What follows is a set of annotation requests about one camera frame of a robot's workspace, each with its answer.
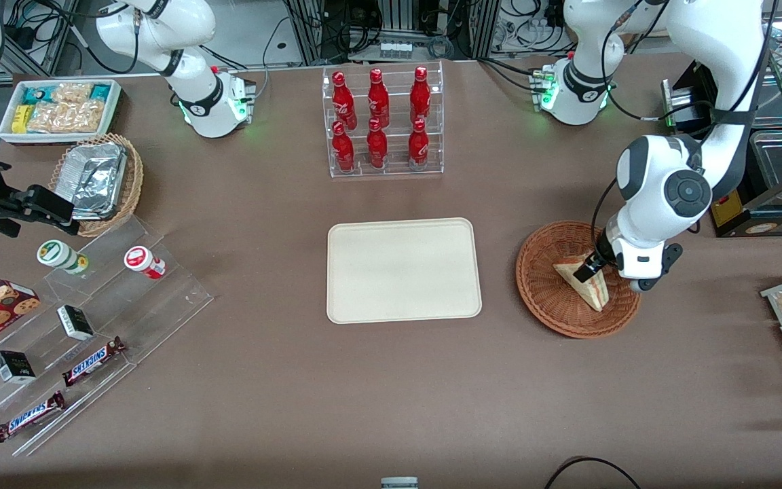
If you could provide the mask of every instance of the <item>white tray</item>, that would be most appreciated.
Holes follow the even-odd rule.
[[[481,311],[463,217],[344,223],[328,232],[328,318],[338,325],[472,318]]]
[[[56,134],[12,132],[10,126],[12,126],[12,122],[14,121],[14,112],[22,102],[22,97],[24,97],[26,89],[55,86],[55,84],[61,83],[102,84],[102,86],[111,86],[111,91],[108,92],[108,98],[105,100],[105,111],[102,112],[102,121],[98,124],[98,130],[95,132],[65,132]],[[16,84],[16,87],[14,87],[12,98],[8,102],[8,108],[5,110],[5,115],[2,117],[2,123],[0,123],[0,139],[6,143],[13,143],[14,145],[55,145],[56,143],[74,143],[89,139],[90,137],[105,135],[108,128],[111,127],[114,112],[117,111],[117,102],[119,101],[121,90],[119,84],[111,78],[69,78],[68,80],[20,81],[20,83]]]

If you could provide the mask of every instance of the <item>beige tray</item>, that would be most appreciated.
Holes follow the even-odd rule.
[[[328,232],[332,322],[472,318],[480,311],[468,220],[345,223]]]

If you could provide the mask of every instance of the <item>clear acrylic bottle rack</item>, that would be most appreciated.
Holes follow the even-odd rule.
[[[125,268],[122,257],[134,245],[150,248],[165,261],[165,275],[152,280]],[[53,270],[35,284],[41,300],[27,319],[0,334],[0,350],[23,352],[37,376],[28,384],[7,384],[0,378],[0,424],[62,391],[66,409],[53,412],[2,443],[2,450],[29,455],[74,420],[96,399],[133,371],[213,297],[168,252],[162,235],[129,217],[95,238],[81,253],[90,266],[78,275]],[[65,334],[56,309],[69,304],[83,309],[95,336],[86,341]],[[62,373],[120,337],[127,350],[94,369],[74,386],[65,387]]]
[[[428,85],[430,86],[430,115],[426,120],[425,131],[430,139],[428,146],[428,164],[424,170],[415,171],[409,168],[409,134],[412,133],[412,121],[409,118],[409,92],[415,81],[416,66],[428,69]],[[367,121],[370,120],[370,109],[367,104],[367,93],[370,90],[370,69],[378,67],[382,70],[382,79],[388,87],[388,98],[391,106],[391,124],[385,128],[388,137],[388,163],[384,170],[376,170],[369,163],[367,155]],[[334,147],[331,140],[334,134],[331,124],[336,120],[334,112],[334,84],[331,75],[342,71],[346,75],[346,84],[354,97],[354,113],[358,117],[358,126],[348,131],[354,145],[354,171],[343,173],[339,171],[334,158]],[[346,65],[325,68],[322,72],[322,107],[325,111],[325,137],[328,140],[328,162],[331,176],[336,177],[382,177],[382,176],[419,176],[443,173],[445,167],[445,152],[443,147],[443,65],[440,62],[422,62],[421,64],[388,64],[376,66]]]

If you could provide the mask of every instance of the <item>wicker basket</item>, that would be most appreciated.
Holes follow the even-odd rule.
[[[549,328],[572,338],[600,338],[620,331],[641,302],[626,279],[606,266],[603,273],[609,300],[602,312],[596,312],[553,269],[563,257],[590,253],[590,232],[590,225],[577,221],[543,226],[524,242],[515,266],[518,290],[530,312]]]
[[[105,134],[99,137],[92,137],[86,141],[77,143],[77,146],[81,145],[100,145],[100,143],[118,143],[122,147],[128,150],[128,160],[126,161],[126,173],[122,177],[122,190],[120,192],[119,203],[117,203],[117,214],[111,219],[106,221],[81,221],[80,231],[78,234],[84,238],[95,238],[100,233],[108,230],[109,227],[115,225],[125,217],[130,216],[134,212],[134,208],[137,207],[137,201],[141,197],[141,185],[143,183],[143,163],[141,162],[141,155],[137,154],[134,146],[128,142],[125,137],[118,134]],[[59,164],[56,165],[56,169],[53,170],[53,177],[50,179],[47,188],[53,190],[56,188],[56,182],[59,181],[59,172],[62,170],[62,162],[65,161],[65,154],[59,158]]]

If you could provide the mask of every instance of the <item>white bottle with red label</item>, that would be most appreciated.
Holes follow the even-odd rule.
[[[165,275],[164,260],[154,256],[147,247],[131,247],[126,251],[122,262],[125,263],[127,269],[143,273],[153,280],[158,280],[162,278],[162,275]]]

